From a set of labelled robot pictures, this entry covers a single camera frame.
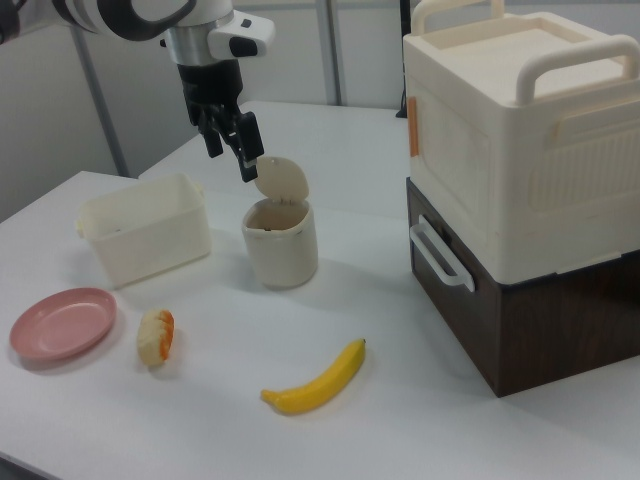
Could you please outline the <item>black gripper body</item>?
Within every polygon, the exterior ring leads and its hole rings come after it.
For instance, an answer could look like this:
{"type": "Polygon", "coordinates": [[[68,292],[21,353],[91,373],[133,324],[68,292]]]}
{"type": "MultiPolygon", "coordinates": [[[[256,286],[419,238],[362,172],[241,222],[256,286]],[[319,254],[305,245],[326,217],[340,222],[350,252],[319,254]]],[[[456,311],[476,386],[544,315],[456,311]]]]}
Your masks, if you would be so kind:
{"type": "Polygon", "coordinates": [[[206,66],[178,65],[191,124],[197,126],[200,111],[215,107],[229,117],[240,114],[238,97],[243,89],[238,60],[222,60],[206,66]]]}

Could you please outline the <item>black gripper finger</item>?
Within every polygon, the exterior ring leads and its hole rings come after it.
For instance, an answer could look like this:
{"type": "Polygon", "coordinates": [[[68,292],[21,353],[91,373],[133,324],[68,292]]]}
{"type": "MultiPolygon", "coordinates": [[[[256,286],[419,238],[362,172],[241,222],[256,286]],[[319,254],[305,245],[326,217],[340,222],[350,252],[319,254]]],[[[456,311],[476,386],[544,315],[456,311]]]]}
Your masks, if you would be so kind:
{"type": "Polygon", "coordinates": [[[234,116],[225,132],[225,139],[238,160],[242,181],[249,183],[255,180],[258,177],[257,159],[264,154],[264,146],[254,113],[234,116]]]}
{"type": "Polygon", "coordinates": [[[199,133],[204,139],[210,158],[216,158],[224,151],[218,127],[215,112],[209,107],[203,107],[199,115],[199,133]]]}

